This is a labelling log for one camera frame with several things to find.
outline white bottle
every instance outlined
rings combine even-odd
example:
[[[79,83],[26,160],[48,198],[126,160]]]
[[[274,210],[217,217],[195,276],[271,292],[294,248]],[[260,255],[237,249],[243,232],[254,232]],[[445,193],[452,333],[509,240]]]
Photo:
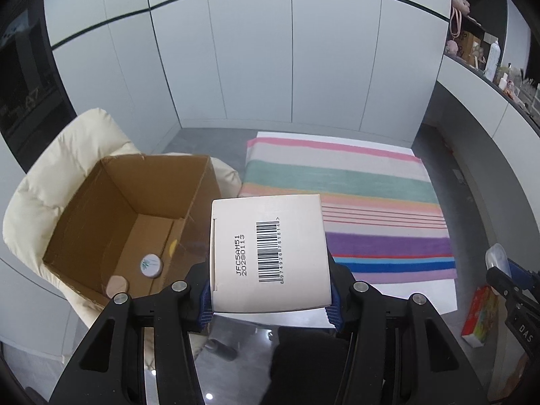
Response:
[[[501,81],[499,82],[499,88],[500,88],[501,90],[503,90],[503,91],[504,91],[504,89],[506,88],[506,85],[507,85],[507,83],[508,83],[508,79],[507,79],[507,78],[508,78],[508,74],[507,74],[507,73],[504,73],[504,74],[503,74],[503,77],[501,77]]]
[[[501,48],[499,41],[495,41],[489,48],[488,62],[485,64],[484,76],[493,82],[497,65],[499,64],[499,56],[501,56]]]

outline colorful striped rug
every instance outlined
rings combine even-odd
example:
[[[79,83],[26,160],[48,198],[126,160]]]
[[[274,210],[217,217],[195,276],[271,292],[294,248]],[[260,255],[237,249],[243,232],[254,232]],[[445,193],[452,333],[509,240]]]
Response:
[[[402,284],[457,277],[441,207],[411,150],[259,133],[248,142],[240,196],[297,193],[320,194],[328,249],[357,280]]]

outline barcode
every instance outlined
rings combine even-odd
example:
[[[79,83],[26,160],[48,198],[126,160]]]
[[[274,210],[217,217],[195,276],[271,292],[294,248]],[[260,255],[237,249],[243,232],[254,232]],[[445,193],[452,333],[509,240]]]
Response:
[[[283,282],[279,221],[257,222],[259,282]]]

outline brown box on shelf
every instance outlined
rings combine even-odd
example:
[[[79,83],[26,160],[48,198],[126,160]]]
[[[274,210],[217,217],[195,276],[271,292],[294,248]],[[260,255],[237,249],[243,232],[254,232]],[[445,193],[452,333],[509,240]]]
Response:
[[[103,158],[60,216],[43,261],[102,306],[112,275],[128,280],[133,297],[155,294],[206,259],[212,201],[220,197],[210,157]],[[163,262],[156,278],[140,271],[150,253]]]
[[[459,56],[464,61],[474,65],[474,58],[472,58],[472,62],[470,62],[470,54],[473,50],[473,44],[477,43],[478,45],[481,44],[481,40],[474,36],[471,32],[467,31],[461,31],[460,36],[458,36],[454,40],[457,44],[457,56]]]

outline cardboard box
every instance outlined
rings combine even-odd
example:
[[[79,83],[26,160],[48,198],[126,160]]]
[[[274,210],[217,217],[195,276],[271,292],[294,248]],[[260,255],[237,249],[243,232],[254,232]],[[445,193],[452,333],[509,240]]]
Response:
[[[62,213],[43,261],[102,306],[112,275],[128,280],[132,297],[155,294],[207,258],[212,201],[218,198],[207,156],[103,158]],[[150,253],[163,261],[156,278],[140,271]]]
[[[470,54],[473,50],[473,43],[480,45],[481,40],[474,36],[471,32],[462,30],[460,36],[458,36],[454,41],[457,44],[457,56],[464,61],[471,63]]]
[[[215,312],[286,312],[330,305],[319,195],[214,201],[210,287]]]
[[[497,315],[497,296],[489,286],[476,290],[461,337],[471,347],[482,347]]]

